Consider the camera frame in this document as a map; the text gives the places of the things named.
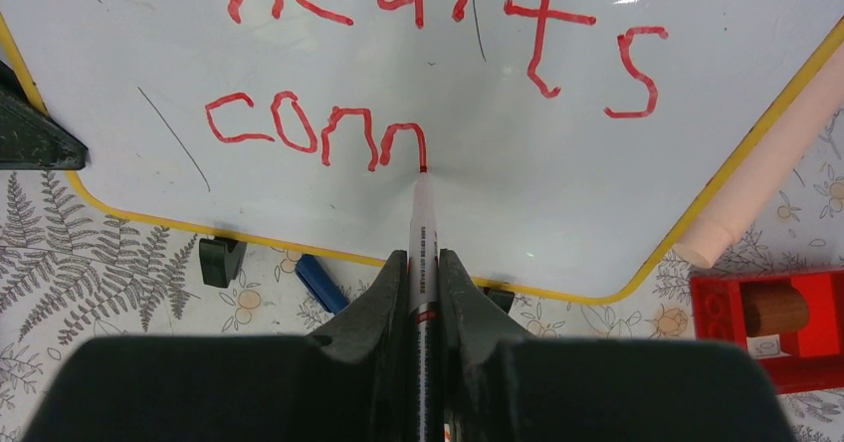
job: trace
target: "red plastic box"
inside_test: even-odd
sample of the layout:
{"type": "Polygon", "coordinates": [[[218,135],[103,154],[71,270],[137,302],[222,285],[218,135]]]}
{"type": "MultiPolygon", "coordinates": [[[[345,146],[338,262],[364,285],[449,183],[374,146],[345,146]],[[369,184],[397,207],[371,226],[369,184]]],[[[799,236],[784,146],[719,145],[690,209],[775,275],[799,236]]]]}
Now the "red plastic box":
{"type": "Polygon", "coordinates": [[[692,307],[698,338],[734,342],[747,350],[741,288],[790,285],[806,300],[805,328],[779,335],[789,355],[760,359],[779,393],[844,386],[844,270],[796,275],[693,277],[692,307]]]}

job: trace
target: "pink paper roll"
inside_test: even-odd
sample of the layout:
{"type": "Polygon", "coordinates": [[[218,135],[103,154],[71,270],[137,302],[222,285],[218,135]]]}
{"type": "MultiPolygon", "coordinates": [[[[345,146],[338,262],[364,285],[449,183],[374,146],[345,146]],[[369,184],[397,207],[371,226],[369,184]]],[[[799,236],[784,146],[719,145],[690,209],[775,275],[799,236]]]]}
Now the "pink paper roll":
{"type": "Polygon", "coordinates": [[[674,251],[694,266],[711,268],[747,231],[842,102],[844,46],[839,46],[680,237],[674,251]]]}

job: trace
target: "handwritten word conn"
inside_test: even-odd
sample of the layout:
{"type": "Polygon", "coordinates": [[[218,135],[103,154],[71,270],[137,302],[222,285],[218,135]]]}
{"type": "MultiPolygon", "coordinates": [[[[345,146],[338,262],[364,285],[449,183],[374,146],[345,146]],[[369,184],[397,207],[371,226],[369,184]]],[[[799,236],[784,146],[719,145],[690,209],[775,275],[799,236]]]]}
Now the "handwritten word conn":
{"type": "MultiPolygon", "coordinates": [[[[217,122],[214,120],[214,115],[212,111],[218,109],[219,107],[225,104],[230,104],[236,101],[243,101],[250,108],[255,106],[252,99],[242,92],[223,96],[205,106],[205,114],[208,119],[208,126],[211,128],[211,132],[214,134],[214,136],[223,143],[239,143],[250,139],[276,141],[273,137],[265,133],[239,133],[237,135],[232,136],[224,135],[220,131],[220,128],[217,126],[217,122]]],[[[273,122],[275,123],[276,133],[285,145],[292,148],[293,150],[300,151],[302,153],[317,152],[317,135],[314,132],[314,128],[311,126],[311,121],[308,119],[305,110],[302,108],[302,106],[299,105],[299,97],[297,97],[296,94],[291,91],[283,91],[277,93],[273,98],[273,102],[270,104],[270,113],[273,116],[273,122]],[[285,128],[282,123],[282,117],[279,114],[279,108],[285,100],[290,101],[291,108],[293,108],[294,112],[299,118],[299,121],[302,124],[306,135],[308,136],[308,146],[294,143],[287,138],[285,134],[285,128]]],[[[393,140],[395,139],[396,132],[398,132],[399,130],[411,130],[414,132],[414,134],[416,135],[417,145],[419,146],[419,167],[423,168],[428,166],[428,149],[425,144],[425,131],[422,130],[422,127],[420,127],[418,123],[407,122],[393,123],[389,125],[386,131],[384,132],[384,136],[381,138],[381,152],[379,155],[378,147],[375,145],[375,139],[372,136],[372,111],[370,109],[344,109],[340,107],[334,107],[331,110],[331,114],[328,117],[328,125],[326,125],[325,128],[322,129],[322,132],[319,134],[322,143],[321,158],[323,165],[331,166],[330,135],[335,130],[337,130],[337,125],[346,116],[360,116],[363,119],[363,136],[366,139],[366,144],[369,146],[369,151],[371,153],[369,165],[367,166],[367,169],[369,171],[375,171],[378,164],[381,164],[381,166],[386,166],[390,163],[393,140]]]]}

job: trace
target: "whiteboard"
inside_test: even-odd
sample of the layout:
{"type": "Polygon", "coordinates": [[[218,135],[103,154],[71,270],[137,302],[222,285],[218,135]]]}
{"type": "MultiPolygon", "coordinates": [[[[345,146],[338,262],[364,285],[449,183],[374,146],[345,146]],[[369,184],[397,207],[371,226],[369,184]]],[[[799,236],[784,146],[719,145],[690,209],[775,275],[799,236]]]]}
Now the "whiteboard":
{"type": "Polygon", "coordinates": [[[420,150],[412,126],[393,127],[389,157],[384,136],[415,123],[441,246],[478,277],[581,298],[628,285],[844,13],[463,1],[0,11],[51,115],[91,149],[79,178],[113,211],[385,258],[407,245],[420,150]]]}

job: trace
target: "marker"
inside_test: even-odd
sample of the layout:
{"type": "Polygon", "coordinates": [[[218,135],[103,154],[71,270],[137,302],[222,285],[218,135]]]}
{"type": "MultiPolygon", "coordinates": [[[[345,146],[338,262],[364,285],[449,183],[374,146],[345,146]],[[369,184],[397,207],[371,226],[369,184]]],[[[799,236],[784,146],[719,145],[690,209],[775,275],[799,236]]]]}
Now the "marker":
{"type": "Polygon", "coordinates": [[[296,263],[296,276],[322,308],[333,315],[348,306],[348,298],[340,291],[314,255],[302,255],[296,263]]]}
{"type": "Polygon", "coordinates": [[[428,168],[420,167],[413,189],[413,216],[410,219],[411,359],[408,370],[411,393],[409,431],[405,440],[443,440],[443,405],[439,352],[439,303],[437,287],[437,225],[428,168]]]}

